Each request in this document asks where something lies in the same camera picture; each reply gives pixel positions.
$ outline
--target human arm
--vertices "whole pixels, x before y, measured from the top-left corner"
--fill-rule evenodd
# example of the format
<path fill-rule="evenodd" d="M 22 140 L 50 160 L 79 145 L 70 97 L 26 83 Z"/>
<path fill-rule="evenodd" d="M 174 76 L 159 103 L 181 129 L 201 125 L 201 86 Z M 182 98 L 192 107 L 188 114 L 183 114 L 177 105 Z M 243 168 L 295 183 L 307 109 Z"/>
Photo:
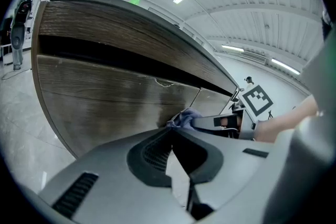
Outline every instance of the human arm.
<path fill-rule="evenodd" d="M 280 132 L 295 128 L 305 117 L 315 116 L 317 111 L 316 101 L 310 95 L 290 112 L 267 121 L 258 122 L 255 139 L 261 142 L 274 142 Z"/>

